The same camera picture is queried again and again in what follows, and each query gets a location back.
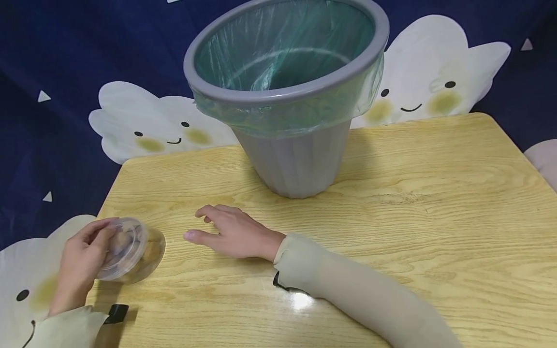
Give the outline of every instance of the table surface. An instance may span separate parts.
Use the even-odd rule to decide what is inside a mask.
[[[214,231],[193,213],[219,203],[391,275],[465,347],[557,346],[557,195],[487,115],[352,130],[313,198],[271,193],[232,146],[129,160],[102,207],[167,239],[149,278],[90,293],[101,310],[130,305],[121,348],[387,347],[326,301],[274,287],[270,263],[185,242]]]

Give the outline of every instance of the trash can rim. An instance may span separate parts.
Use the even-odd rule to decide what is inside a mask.
[[[247,11],[274,3],[289,1],[292,0],[252,0],[228,11],[202,30],[192,41],[184,57],[184,74],[191,89],[216,102],[222,102],[230,106],[260,107],[295,102],[335,88],[361,74],[373,65],[387,45],[389,19],[381,6],[371,0],[333,0],[358,8],[369,15],[375,24],[375,34],[367,48],[358,57],[340,69],[310,82],[266,91],[229,90],[212,85],[197,74],[194,65],[195,57],[201,44],[207,37],[210,37],[226,23]]]

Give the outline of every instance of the eye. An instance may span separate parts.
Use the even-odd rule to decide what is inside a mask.
[[[27,296],[29,296],[29,290],[27,290],[27,289],[22,290],[19,294],[17,294],[16,301],[21,302],[21,301],[25,300],[27,298]]]

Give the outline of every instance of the trash can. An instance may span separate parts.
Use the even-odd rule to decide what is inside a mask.
[[[333,183],[388,36],[371,0],[254,0],[195,38],[184,73],[197,108],[232,128],[262,181],[305,198]]]

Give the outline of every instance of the beige sleeve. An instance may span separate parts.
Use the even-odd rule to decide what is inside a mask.
[[[41,321],[28,348],[91,348],[108,315],[91,306],[60,313]]]
[[[289,234],[278,249],[278,283],[331,302],[393,348],[460,348],[427,302],[391,278]]]

